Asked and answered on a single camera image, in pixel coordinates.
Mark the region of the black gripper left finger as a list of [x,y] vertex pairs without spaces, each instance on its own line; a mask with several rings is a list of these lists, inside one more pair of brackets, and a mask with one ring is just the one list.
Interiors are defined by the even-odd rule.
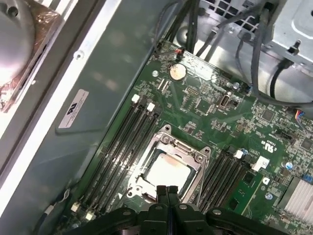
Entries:
[[157,186],[157,202],[136,212],[118,208],[87,224],[65,232],[66,235],[166,235],[168,233],[167,187]]

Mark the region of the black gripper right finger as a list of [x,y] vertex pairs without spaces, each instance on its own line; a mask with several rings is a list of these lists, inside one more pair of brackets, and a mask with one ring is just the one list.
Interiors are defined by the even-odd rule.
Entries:
[[178,187],[168,187],[178,235],[282,235],[283,232],[223,208],[205,214],[194,204],[181,203]]

